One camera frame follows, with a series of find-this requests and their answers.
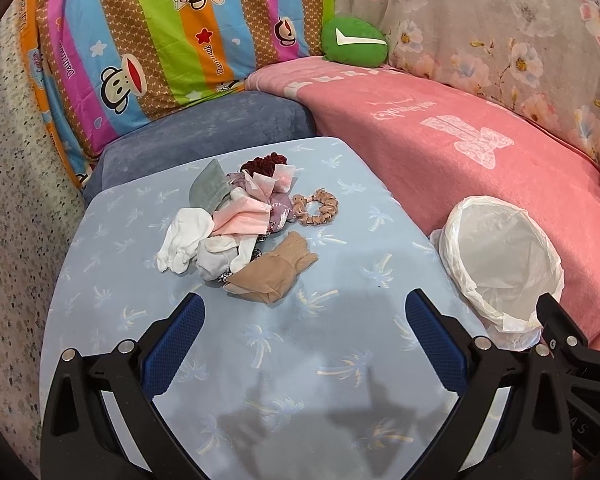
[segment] dark red scrunchie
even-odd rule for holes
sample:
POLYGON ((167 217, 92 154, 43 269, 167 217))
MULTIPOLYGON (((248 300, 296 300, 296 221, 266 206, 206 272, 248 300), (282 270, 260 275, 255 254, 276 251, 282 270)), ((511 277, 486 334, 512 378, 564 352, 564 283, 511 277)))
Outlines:
POLYGON ((276 152, 267 155, 265 158, 257 156, 241 165, 240 171, 247 170, 250 176, 253 176, 254 173, 273 176, 276 164, 286 164, 286 156, 278 155, 276 152))

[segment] white plastic bag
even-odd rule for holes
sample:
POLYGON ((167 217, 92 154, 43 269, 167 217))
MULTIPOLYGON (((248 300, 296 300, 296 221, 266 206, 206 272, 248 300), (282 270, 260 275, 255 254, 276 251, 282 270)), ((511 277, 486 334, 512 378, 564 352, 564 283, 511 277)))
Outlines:
POLYGON ((523 350, 538 342, 538 297, 548 292, 560 301, 564 271, 551 240, 525 210, 470 196, 453 208, 437 242, 446 272, 499 348, 523 350))

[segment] brown patterned stripe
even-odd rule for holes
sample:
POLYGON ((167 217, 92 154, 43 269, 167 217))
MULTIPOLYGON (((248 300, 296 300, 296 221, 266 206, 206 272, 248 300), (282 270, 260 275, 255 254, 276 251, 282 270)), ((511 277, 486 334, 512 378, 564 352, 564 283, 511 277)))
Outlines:
POLYGON ((309 46, 309 56, 320 56, 322 31, 322 0, 302 0, 304 10, 304 38, 309 46))
POLYGON ((253 38, 256 53, 256 68, 277 63, 278 53, 271 40, 269 6, 267 0, 240 0, 244 21, 253 38))
POLYGON ((138 103, 145 115, 156 120, 180 108, 162 71, 138 0, 100 0, 100 3, 120 56, 133 54, 142 65, 147 92, 138 98, 138 103))
POLYGON ((51 46, 51 38, 49 35, 48 23, 46 20, 46 1, 47 0, 36 0, 36 21, 38 22, 38 32, 40 34, 40 51, 43 58, 48 62, 49 68, 51 69, 52 76, 58 86, 60 92, 60 98, 64 105, 64 113, 66 115, 69 126, 74 131, 76 139, 80 143, 84 154, 93 160, 97 159, 97 155, 91 149, 91 143, 84 133, 78 116, 75 114, 74 108, 71 106, 69 96, 66 93, 62 78, 58 66, 56 65, 56 58, 53 56, 53 48, 51 46))

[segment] green cloth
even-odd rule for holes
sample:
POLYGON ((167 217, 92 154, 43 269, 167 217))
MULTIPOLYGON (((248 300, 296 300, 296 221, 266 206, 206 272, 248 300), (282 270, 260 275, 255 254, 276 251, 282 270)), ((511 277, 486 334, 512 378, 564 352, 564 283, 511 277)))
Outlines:
POLYGON ((217 159, 213 159, 198 177, 189 190, 189 205, 199 207, 211 214, 231 192, 232 187, 217 159))
POLYGON ((385 62, 388 47, 384 34, 373 25, 357 18, 338 17, 322 28, 322 51, 328 61, 376 68, 385 62), (382 43, 363 43, 363 38, 382 43))

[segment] pink blanket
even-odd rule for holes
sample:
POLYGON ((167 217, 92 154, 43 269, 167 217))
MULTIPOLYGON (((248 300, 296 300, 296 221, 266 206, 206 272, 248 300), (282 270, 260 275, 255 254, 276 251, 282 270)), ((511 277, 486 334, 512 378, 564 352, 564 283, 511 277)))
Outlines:
POLYGON ((497 105, 393 70, 309 57, 262 68, 246 87, 306 105, 426 234, 471 195, 527 209, 562 258, 562 305, 600 349, 600 173, 584 156, 497 105))

